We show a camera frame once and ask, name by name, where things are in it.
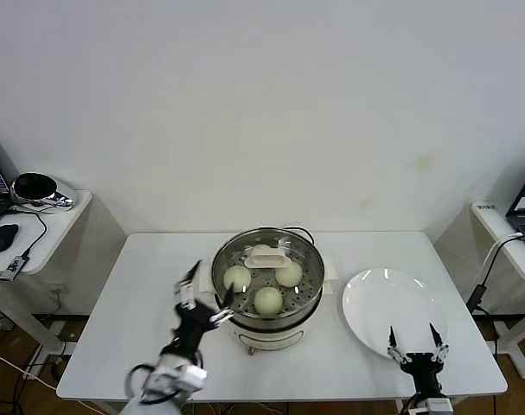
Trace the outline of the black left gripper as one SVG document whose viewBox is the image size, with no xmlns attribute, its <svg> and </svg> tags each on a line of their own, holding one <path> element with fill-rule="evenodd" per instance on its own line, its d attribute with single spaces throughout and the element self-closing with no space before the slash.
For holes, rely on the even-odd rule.
<svg viewBox="0 0 525 415">
<path fill-rule="evenodd" d="M 185 275 L 174 284 L 174 294 L 178 303 L 174 310 L 180 323 L 173 330 L 172 343 L 177 346 L 199 346 L 205 333 L 218 329 L 233 315 L 234 284 L 226 291 L 219 311 L 195 300 L 193 280 L 201 265 L 198 260 Z"/>
</svg>

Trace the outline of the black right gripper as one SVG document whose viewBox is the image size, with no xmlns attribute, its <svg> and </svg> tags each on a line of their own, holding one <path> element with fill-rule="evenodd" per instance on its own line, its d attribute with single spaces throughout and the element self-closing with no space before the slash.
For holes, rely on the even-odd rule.
<svg viewBox="0 0 525 415">
<path fill-rule="evenodd" d="M 443 342 L 440 333 L 430 322 L 429 327 L 435 344 L 433 353 L 408 353 L 405 355 L 396 341 L 394 328 L 389 327 L 387 354 L 400 364 L 402 372 L 413 378 L 415 391 L 419 396 L 441 396 L 441 385 L 438 374 L 442 371 L 442 363 L 449 353 L 449 345 Z"/>
</svg>

